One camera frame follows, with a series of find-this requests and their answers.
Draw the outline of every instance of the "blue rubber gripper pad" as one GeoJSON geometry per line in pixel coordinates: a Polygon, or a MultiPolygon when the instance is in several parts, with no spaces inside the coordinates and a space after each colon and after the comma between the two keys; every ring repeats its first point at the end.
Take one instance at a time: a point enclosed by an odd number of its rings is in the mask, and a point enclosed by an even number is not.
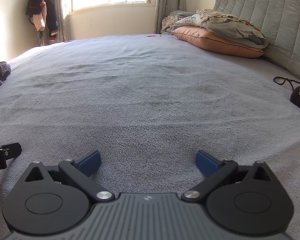
{"type": "Polygon", "coordinates": [[[204,176],[210,177],[220,169],[222,162],[207,154],[205,151],[199,151],[195,156],[195,164],[204,176]]]}
{"type": "Polygon", "coordinates": [[[100,152],[96,151],[78,163],[77,169],[87,177],[95,173],[101,164],[100,152]]]}

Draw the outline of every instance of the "gray ribbed plate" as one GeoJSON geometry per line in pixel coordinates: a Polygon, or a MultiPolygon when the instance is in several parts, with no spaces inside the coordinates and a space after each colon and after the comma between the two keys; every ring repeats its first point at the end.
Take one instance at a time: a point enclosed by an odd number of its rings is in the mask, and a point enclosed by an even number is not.
{"type": "MultiPolygon", "coordinates": [[[[13,233],[7,240],[39,237],[13,233]]],[[[94,206],[89,217],[76,228],[48,236],[45,240],[289,240],[287,235],[251,238],[218,227],[201,205],[186,203],[175,193],[127,194],[110,203],[94,206]]]]}

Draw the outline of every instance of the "black cable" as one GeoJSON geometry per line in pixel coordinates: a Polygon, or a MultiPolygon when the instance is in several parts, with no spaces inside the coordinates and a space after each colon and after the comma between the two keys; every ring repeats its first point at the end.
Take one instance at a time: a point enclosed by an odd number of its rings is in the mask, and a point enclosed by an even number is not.
{"type": "Polygon", "coordinates": [[[273,82],[276,83],[276,84],[278,84],[278,85],[280,85],[280,86],[282,86],[286,81],[288,81],[289,84],[291,85],[292,91],[294,90],[294,87],[293,87],[293,85],[292,85],[291,82],[295,82],[295,83],[300,84],[299,81],[296,81],[296,80],[293,80],[293,79],[289,79],[289,78],[275,77],[275,78],[273,79],[273,82]],[[282,79],[282,80],[283,80],[282,83],[277,82],[277,81],[276,81],[277,79],[282,79]]]}

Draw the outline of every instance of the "cushion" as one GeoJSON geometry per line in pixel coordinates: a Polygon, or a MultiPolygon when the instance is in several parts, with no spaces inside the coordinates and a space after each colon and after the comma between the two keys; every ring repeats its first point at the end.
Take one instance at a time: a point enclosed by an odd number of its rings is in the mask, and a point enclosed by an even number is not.
{"type": "Polygon", "coordinates": [[[223,37],[210,33],[206,28],[197,26],[182,26],[172,31],[177,38],[188,41],[191,44],[209,51],[238,56],[254,58],[264,54],[262,49],[253,48],[244,44],[227,40],[223,37]]]}
{"type": "Polygon", "coordinates": [[[218,36],[258,49],[268,45],[262,32],[247,20],[210,9],[198,10],[196,14],[177,21],[174,29],[187,25],[204,27],[218,36]]]}

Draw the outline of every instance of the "gray fleece blanket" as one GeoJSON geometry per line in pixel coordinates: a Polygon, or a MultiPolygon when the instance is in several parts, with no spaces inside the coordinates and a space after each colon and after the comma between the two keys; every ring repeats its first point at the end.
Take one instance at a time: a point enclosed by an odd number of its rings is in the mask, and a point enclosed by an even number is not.
{"type": "Polygon", "coordinates": [[[109,36],[32,49],[0,86],[0,144],[22,154],[0,171],[4,198],[28,164],[54,165],[93,149],[92,179],[119,192],[181,194],[203,176],[204,149],[241,165],[265,160],[295,206],[287,233],[300,240],[300,109],[292,77],[262,59],[199,49],[174,36],[109,36]]]}

